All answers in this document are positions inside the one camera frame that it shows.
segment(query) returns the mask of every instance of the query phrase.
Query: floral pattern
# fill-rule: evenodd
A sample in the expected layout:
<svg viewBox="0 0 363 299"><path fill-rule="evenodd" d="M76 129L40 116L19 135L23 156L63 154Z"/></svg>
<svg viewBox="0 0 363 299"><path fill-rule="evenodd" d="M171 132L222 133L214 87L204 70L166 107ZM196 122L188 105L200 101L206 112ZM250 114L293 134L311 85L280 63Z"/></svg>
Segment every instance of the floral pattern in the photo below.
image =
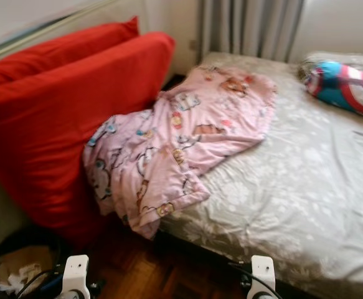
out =
<svg viewBox="0 0 363 299"><path fill-rule="evenodd" d="M230 259L273 257L280 280L320 298L363 298L363 117L308 95L296 66L211 53L278 85L266 140L201 177L208 201L161 229Z"/></svg>

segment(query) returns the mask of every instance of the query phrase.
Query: curtain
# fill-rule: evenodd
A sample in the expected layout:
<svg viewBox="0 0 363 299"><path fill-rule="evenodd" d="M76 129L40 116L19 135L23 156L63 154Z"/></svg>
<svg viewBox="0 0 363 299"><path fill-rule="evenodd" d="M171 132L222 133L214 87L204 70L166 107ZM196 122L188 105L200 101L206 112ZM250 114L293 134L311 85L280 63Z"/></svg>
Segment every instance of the curtain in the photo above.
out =
<svg viewBox="0 0 363 299"><path fill-rule="evenodd" d="M203 0L200 55L288 61L304 0Z"/></svg>

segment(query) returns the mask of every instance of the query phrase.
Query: pink cartoon blanket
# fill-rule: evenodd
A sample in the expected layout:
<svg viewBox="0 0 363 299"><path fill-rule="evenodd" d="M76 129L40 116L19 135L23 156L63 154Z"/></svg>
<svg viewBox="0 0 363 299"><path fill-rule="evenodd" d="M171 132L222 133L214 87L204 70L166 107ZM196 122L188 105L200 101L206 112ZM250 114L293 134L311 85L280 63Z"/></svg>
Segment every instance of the pink cartoon blanket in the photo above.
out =
<svg viewBox="0 0 363 299"><path fill-rule="evenodd" d="M112 116L83 153L101 213L153 237L161 217L209 198L201 174L264 139L274 98L264 76L198 67L152 109Z"/></svg>

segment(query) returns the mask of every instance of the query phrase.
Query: bed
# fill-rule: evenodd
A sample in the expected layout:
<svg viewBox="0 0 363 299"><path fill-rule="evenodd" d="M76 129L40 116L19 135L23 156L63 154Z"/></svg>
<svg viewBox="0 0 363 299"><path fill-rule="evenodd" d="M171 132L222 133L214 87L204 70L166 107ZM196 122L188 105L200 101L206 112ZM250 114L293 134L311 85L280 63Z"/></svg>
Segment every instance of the bed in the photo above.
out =
<svg viewBox="0 0 363 299"><path fill-rule="evenodd" d="M232 260L273 257L320 298L363 298L363 117L308 95L295 65L211 53L203 64L268 75L279 98L264 142L203 175L209 200L161 230Z"/></svg>

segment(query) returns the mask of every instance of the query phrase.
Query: wooden floor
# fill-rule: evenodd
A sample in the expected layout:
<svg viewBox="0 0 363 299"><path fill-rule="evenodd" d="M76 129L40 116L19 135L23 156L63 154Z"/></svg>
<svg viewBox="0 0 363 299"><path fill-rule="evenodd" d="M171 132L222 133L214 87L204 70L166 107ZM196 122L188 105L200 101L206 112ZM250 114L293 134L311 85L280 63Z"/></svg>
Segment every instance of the wooden floor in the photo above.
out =
<svg viewBox="0 0 363 299"><path fill-rule="evenodd" d="M159 237L152 242L117 229L107 232L88 255L88 281L106 280L98 299L246 298L240 273L228 260L191 244ZM316 299L281 282L276 289L284 299Z"/></svg>

